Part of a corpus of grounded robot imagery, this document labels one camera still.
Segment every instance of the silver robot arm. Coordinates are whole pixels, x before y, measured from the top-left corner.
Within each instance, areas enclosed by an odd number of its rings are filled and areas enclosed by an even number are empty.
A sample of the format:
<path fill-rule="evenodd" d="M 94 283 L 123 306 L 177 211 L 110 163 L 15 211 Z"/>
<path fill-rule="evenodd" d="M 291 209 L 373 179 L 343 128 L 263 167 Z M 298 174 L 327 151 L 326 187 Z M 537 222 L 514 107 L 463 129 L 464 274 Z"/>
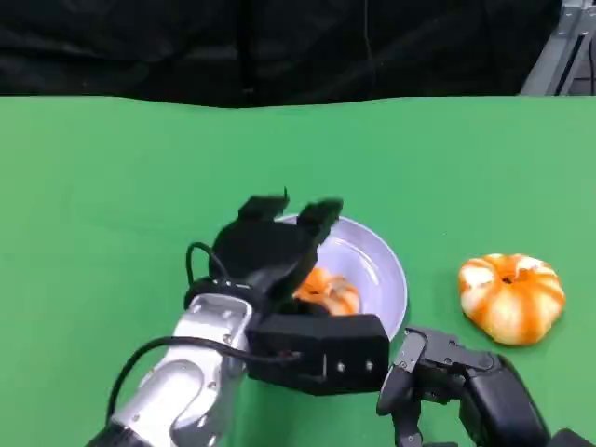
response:
<path fill-rule="evenodd" d="M 213 340 L 246 350 L 252 308 L 223 294 L 200 294 L 174 336 Z M 170 347 L 88 447 L 213 447 L 228 429 L 244 362 L 212 349 Z"/>

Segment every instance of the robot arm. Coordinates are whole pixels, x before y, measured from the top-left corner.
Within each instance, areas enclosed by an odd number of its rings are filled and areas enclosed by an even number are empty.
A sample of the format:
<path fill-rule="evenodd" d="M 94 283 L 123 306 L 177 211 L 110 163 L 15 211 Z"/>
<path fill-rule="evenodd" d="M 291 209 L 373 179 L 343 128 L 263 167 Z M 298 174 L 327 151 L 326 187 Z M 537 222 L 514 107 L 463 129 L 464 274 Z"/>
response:
<path fill-rule="evenodd" d="M 443 332 L 410 326 L 377 402 L 391 414 L 399 447 L 422 447 L 417 423 L 421 401 L 460 401 L 459 418 L 482 447 L 583 447 L 570 430 L 553 439 L 513 365 L 491 352 L 466 349 Z M 454 442 L 425 447 L 456 447 Z"/>
<path fill-rule="evenodd" d="M 324 318 L 322 307 L 291 297 L 342 202 L 310 204 L 296 225 L 275 221 L 287 204 L 285 195 L 252 197 L 217 236 L 207 278 L 194 280 L 187 253 L 191 284 L 174 337 L 216 342 L 259 361 L 171 346 L 137 393 L 109 410 L 89 447 L 213 447 L 228 428 L 245 369 L 254 379 L 314 395 L 378 391 L 389 349 L 378 318 Z M 284 356 L 292 361 L 275 361 Z"/>

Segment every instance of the green backdrop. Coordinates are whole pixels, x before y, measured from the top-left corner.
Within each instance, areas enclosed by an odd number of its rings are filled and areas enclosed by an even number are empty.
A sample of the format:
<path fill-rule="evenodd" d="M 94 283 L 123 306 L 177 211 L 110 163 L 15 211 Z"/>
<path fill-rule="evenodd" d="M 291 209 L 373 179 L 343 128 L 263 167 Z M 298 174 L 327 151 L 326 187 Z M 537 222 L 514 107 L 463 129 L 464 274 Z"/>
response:
<path fill-rule="evenodd" d="M 241 111 L 0 100 L 3 445 L 84 445 L 128 355 L 180 316 L 186 244 L 211 242 L 247 196 L 284 186 L 293 211 L 341 196 L 345 215 L 399 256 L 410 322 L 505 353 L 553 430 L 596 440 L 594 116 L 590 99 Z M 561 275 L 566 312 L 540 345 L 496 346 L 462 316 L 457 270 L 494 251 L 532 254 Z M 227 445 L 388 447 L 375 401 L 247 379 Z M 455 405 L 424 411 L 426 440 L 470 445 Z"/>

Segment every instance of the metal frame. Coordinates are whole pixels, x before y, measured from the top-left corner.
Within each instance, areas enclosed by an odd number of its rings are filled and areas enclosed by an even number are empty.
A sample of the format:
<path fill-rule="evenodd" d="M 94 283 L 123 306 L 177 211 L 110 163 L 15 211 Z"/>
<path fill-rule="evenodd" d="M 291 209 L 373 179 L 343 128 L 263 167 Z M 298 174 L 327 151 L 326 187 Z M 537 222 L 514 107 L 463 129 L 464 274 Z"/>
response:
<path fill-rule="evenodd" d="M 595 32 L 594 0 L 565 0 L 559 25 L 528 75 L 521 95 L 566 95 Z"/>

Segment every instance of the pumpkin toy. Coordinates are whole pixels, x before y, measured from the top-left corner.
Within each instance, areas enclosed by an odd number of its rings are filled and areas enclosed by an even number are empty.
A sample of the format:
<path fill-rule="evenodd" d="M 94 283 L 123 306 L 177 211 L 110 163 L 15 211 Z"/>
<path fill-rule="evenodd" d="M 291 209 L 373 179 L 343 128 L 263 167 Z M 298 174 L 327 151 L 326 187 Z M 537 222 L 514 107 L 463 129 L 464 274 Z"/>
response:
<path fill-rule="evenodd" d="M 489 254 L 459 271 L 464 313 L 498 343 L 540 341 L 565 306 L 559 277 L 549 264 L 523 254 Z"/>
<path fill-rule="evenodd" d="M 347 279 L 332 275 L 321 267 L 315 267 L 294 297 L 325 307 L 330 314 L 353 315 L 359 312 L 359 296 Z"/>

